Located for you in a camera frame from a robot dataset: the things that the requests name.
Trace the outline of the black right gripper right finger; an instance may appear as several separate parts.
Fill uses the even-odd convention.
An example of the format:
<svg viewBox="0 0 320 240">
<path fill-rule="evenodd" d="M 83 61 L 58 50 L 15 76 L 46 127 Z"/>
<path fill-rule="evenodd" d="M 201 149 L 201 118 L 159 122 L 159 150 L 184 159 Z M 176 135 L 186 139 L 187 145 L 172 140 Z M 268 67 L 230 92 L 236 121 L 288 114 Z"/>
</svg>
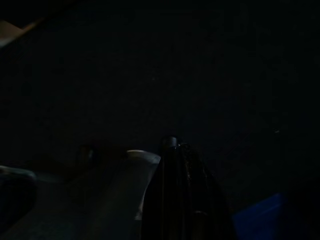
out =
<svg viewBox="0 0 320 240">
<path fill-rule="evenodd" d="M 186 187 L 186 239 L 237 240 L 226 198 L 199 153 L 183 143 L 179 156 Z"/>
</svg>

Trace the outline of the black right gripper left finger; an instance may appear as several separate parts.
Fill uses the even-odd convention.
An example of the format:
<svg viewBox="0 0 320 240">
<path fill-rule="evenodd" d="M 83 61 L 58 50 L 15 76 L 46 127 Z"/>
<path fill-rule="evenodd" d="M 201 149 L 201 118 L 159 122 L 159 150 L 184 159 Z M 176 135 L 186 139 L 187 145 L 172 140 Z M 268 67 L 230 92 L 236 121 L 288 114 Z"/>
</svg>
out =
<svg viewBox="0 0 320 240">
<path fill-rule="evenodd" d="M 144 195 L 140 240 L 183 240 L 182 196 L 179 142 L 168 136 L 160 144 L 160 162 Z"/>
</svg>

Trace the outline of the blue box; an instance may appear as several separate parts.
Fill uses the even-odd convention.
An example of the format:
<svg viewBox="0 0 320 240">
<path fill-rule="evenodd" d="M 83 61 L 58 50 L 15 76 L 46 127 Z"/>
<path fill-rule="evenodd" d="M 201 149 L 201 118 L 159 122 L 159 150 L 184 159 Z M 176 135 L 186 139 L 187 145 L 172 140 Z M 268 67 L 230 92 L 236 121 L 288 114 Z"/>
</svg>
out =
<svg viewBox="0 0 320 240">
<path fill-rule="evenodd" d="M 280 193 L 232 216 L 238 240 L 276 240 L 277 225 L 287 199 Z"/>
</svg>

